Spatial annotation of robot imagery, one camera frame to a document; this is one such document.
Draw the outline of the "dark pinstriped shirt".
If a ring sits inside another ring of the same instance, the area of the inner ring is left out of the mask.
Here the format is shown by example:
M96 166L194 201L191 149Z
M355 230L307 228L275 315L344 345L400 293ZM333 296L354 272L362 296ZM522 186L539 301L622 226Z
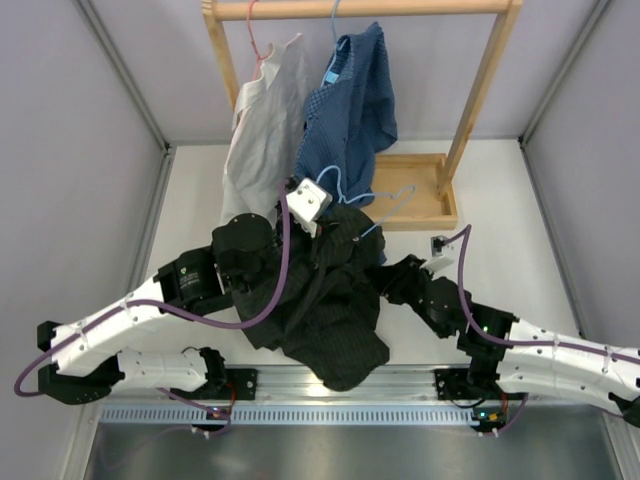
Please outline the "dark pinstriped shirt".
M321 375L371 372L388 362L377 336L380 296L369 269L380 266L382 231L361 210L333 207L311 238L291 227L290 259L278 305L244 334L256 349L283 354Z

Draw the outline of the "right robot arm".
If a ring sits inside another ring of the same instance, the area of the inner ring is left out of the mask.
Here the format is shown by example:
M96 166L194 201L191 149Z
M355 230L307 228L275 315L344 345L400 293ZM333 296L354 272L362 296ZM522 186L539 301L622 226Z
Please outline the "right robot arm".
M454 337L470 364L468 390L487 397L532 394L586 403L639 424L639 351L599 344L538 327L475 303L467 291L434 277L409 255L368 270L378 293L406 305L439 338Z

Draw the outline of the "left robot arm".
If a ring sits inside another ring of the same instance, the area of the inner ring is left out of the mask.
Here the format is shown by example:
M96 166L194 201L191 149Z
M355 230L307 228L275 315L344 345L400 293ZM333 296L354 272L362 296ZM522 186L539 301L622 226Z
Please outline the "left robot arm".
M266 320L284 291L290 240L289 214L281 213L275 224L241 214L215 229L210 245L181 254L111 306L72 324L42 323L38 345L51 362L38 370L40 393L66 405L129 389L157 389L190 402L228 397L228 374L217 350L152 354L131 345L181 321L246 330ZM252 281L269 279L275 282L269 301L248 319L211 319L233 307L235 295Z

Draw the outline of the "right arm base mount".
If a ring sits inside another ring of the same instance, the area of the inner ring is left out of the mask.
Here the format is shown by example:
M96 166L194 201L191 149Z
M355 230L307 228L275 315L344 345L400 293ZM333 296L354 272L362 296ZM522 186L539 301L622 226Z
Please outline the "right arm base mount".
M493 379L470 373L468 368L436 369L434 377L440 400L499 400L502 397L502 390Z

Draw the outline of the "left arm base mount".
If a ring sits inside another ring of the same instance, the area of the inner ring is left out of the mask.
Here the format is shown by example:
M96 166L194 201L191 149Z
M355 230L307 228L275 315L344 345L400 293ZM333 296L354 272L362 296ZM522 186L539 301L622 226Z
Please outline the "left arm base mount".
M253 401L258 386L258 371L250 368L230 368L214 374L207 382L192 392L172 388L171 393L193 401L241 400Z

